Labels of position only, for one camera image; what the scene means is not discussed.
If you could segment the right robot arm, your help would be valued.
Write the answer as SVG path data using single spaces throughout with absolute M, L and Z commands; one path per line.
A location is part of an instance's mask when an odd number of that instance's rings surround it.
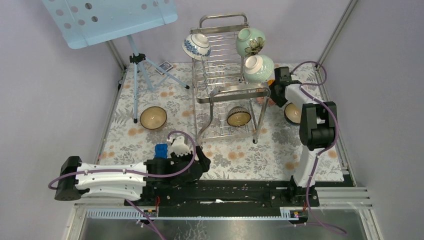
M 292 79 L 288 67 L 274 69 L 274 82 L 270 85 L 271 99 L 280 108 L 291 103 L 301 111 L 299 138 L 302 153 L 299 168 L 292 176 L 296 187 L 286 193 L 287 201 L 293 206 L 299 206 L 307 199 L 303 188 L 315 184 L 319 155 L 331 149 L 339 137 L 336 104 L 314 97 L 304 86 L 306 84 Z

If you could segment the brown speckled bowl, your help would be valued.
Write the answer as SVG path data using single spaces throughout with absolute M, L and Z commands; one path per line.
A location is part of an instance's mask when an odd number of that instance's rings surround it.
M 168 115 L 162 107 L 151 106 L 140 114 L 139 120 L 143 128 L 149 131 L 159 131 L 165 127 Z

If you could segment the light blue music stand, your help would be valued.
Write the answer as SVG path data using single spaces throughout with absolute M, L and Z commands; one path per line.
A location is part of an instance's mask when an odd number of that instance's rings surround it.
M 81 49 L 99 43 L 127 37 L 133 51 L 130 63 L 142 71 L 148 89 L 151 81 L 143 64 L 150 63 L 165 78 L 172 75 L 140 53 L 133 34 L 157 28 L 177 20 L 173 0 L 44 0 L 44 6 L 60 29 L 71 49 Z

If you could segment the small card on table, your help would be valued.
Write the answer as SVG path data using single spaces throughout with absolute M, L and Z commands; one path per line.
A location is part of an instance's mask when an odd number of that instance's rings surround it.
M 164 72 L 162 72 L 160 69 L 162 69 L 162 70 L 164 70 L 164 71 L 166 71 L 166 72 L 169 72 L 170 70 L 172 70 L 172 69 L 174 68 L 173 64 L 172 64 L 172 63 L 170 63 L 170 62 L 168 62 L 168 61 L 164 61 L 164 62 L 162 62 L 161 64 L 159 64 L 158 66 L 159 66 L 159 67 L 157 67 L 157 68 L 155 69 L 155 71 L 156 71 L 158 74 L 162 75 L 162 76 L 163 76 L 165 73 L 164 73 Z

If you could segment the blue white zigzag bowl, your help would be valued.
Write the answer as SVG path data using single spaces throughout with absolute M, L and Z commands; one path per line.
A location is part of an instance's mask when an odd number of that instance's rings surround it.
M 261 88 L 261 89 L 257 89 L 256 92 L 265 92 L 266 90 Z M 267 105 L 268 106 L 274 106 L 276 103 L 270 98 L 268 97 L 268 102 Z M 265 97 L 264 96 L 259 96 L 256 98 L 256 101 L 258 104 L 263 105 L 265 103 Z

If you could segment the teal blue bowl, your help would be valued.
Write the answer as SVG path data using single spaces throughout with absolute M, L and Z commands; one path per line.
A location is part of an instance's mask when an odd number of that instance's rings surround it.
M 284 108 L 284 117 L 289 123 L 299 125 L 301 122 L 301 111 L 293 103 L 289 103 Z

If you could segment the green celadon bowl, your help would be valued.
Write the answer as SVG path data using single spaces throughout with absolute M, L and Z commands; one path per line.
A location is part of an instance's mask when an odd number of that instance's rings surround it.
M 236 38 L 236 52 L 242 58 L 258 55 L 266 43 L 265 34 L 253 27 L 246 27 L 239 31 Z
M 274 61 L 264 54 L 249 56 L 244 63 L 243 76 L 250 84 L 267 82 L 273 73 Z

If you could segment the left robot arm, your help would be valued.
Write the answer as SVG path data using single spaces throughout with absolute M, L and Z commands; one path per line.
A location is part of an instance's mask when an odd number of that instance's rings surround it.
M 129 165 L 97 165 L 70 156 L 61 166 L 58 179 L 48 186 L 57 201 L 85 197 L 112 197 L 139 201 L 148 206 L 155 200 L 153 189 L 183 187 L 195 183 L 210 170 L 211 160 L 200 146 L 195 151 L 169 158 L 155 157 Z

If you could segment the white blue floral bowl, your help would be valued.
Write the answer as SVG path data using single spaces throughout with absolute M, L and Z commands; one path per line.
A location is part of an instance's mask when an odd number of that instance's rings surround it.
M 183 51 L 192 59 L 206 61 L 211 54 L 211 45 L 208 38 L 201 33 L 188 35 L 182 42 Z

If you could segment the dark patterned bowl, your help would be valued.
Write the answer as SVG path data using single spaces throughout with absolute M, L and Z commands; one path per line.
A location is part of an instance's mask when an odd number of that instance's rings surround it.
M 250 112 L 242 106 L 233 107 L 226 116 L 226 122 L 232 127 L 244 126 L 252 119 Z

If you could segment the steel two-tier dish rack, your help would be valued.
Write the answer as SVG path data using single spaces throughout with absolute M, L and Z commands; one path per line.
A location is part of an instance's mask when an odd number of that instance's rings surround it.
M 190 33 L 203 34 L 211 45 L 207 60 L 192 61 L 194 127 L 199 144 L 214 140 L 251 137 L 257 143 L 266 106 L 255 110 L 253 100 L 269 99 L 267 83 L 248 83 L 243 75 L 245 58 L 237 54 L 238 33 L 248 28 L 243 12 L 207 14 Z M 250 114 L 250 121 L 232 126 L 227 117 L 234 107 Z

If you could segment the blue sponge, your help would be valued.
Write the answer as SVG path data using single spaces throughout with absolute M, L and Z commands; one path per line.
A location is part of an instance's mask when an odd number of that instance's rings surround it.
M 166 159 L 168 157 L 168 145 L 166 143 L 156 144 L 154 147 L 154 157 Z

